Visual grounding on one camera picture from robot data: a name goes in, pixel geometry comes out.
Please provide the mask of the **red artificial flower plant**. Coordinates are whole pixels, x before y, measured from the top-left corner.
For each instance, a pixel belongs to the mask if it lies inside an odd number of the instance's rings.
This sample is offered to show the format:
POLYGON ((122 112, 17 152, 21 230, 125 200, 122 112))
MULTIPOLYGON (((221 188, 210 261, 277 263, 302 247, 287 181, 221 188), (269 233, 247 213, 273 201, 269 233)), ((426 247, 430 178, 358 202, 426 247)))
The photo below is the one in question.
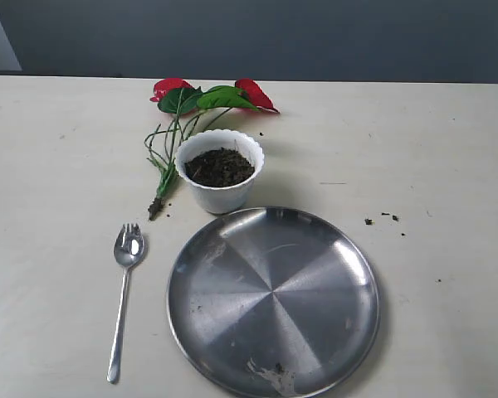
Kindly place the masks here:
POLYGON ((176 150, 195 134, 198 122, 205 114, 212 109, 221 109, 222 112, 212 119, 217 121, 232 109, 279 112, 262 88, 247 78, 236 80, 233 85, 215 85, 208 90, 194 87, 184 79, 166 78, 154 84, 150 101, 161 113, 170 116, 167 128, 159 124, 144 138, 147 160, 159 172, 159 184, 148 207, 151 221, 163 211, 174 186, 176 150))

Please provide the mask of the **stainless steel spork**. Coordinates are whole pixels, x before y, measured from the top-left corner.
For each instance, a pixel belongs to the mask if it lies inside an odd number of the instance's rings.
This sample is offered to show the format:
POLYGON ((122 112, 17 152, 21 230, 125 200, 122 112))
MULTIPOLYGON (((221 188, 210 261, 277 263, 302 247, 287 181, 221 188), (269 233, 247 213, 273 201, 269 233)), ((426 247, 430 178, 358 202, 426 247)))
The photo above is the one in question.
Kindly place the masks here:
POLYGON ((145 238, 138 224, 122 226, 113 249, 117 264, 123 269, 123 278, 120 291, 120 303, 115 323, 115 335, 112 342, 109 367, 106 380, 110 384, 117 384, 120 380, 121 352, 125 330, 125 309, 129 292, 129 282, 132 269, 145 256, 145 238))

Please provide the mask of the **white scalloped plastic pot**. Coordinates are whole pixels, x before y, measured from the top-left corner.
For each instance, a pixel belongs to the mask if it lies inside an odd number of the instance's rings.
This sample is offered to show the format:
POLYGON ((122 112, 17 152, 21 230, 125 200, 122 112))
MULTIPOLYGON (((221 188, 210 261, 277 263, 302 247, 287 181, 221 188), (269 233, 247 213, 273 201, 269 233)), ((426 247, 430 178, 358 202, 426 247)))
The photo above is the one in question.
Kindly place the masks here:
POLYGON ((174 166, 178 175, 191 187, 194 198, 203 210, 212 214, 225 214, 246 202, 264 160, 262 147, 254 138, 236 130, 213 129, 185 140, 175 154, 174 166), (192 180, 186 172, 185 163, 202 153, 221 148, 235 150, 243 156, 254 167, 252 175, 230 187, 209 187, 192 180))

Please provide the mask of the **dark potting soil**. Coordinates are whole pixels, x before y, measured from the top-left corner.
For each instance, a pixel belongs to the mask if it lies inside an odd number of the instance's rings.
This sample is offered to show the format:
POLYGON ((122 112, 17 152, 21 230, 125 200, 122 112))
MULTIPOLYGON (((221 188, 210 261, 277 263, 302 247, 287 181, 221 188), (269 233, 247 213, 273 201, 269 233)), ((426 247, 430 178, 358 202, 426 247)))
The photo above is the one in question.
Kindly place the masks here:
POLYGON ((199 154, 184 164, 188 178, 205 187, 231 187, 246 181, 255 168, 234 149, 219 148, 199 154))

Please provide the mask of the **round stainless steel plate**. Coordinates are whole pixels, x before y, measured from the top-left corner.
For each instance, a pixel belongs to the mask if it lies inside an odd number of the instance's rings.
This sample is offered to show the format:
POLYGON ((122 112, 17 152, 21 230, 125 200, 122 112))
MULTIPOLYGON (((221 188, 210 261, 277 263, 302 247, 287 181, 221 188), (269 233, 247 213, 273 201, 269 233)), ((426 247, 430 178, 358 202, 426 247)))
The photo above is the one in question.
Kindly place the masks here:
POLYGON ((287 207, 206 224, 174 262, 168 323, 193 367, 243 397, 312 397, 342 383, 376 340, 372 265, 328 221, 287 207))

